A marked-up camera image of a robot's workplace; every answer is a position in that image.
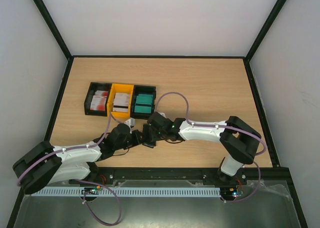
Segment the black leather card holder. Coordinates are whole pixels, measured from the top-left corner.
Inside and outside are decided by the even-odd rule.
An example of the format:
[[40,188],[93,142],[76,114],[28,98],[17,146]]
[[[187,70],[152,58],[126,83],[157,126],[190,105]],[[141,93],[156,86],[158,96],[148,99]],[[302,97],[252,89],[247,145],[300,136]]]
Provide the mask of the black leather card holder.
[[154,148],[156,146],[156,141],[153,140],[152,131],[152,127],[149,124],[143,124],[141,142],[142,145],[149,148]]

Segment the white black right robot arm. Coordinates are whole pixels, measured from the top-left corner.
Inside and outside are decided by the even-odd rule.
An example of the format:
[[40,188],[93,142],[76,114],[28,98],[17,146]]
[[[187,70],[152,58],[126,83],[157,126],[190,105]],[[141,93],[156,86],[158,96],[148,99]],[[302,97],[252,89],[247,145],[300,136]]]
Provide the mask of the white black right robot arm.
[[186,118],[174,121],[163,114],[154,112],[147,120],[151,141],[178,143],[203,140],[222,144],[228,152],[217,172],[218,179],[229,184],[244,165],[254,163],[262,137],[255,129],[237,116],[226,121],[196,122]]

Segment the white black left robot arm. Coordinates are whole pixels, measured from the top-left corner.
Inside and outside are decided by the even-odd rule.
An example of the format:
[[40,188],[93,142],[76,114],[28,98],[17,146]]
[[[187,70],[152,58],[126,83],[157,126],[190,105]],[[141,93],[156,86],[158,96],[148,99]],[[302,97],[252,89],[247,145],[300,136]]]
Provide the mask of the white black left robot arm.
[[127,150],[141,144],[142,132],[125,123],[111,132],[77,146],[53,146],[48,141],[37,144],[13,165],[20,186],[27,195],[49,184],[65,180],[94,179],[95,162],[112,157],[117,150]]

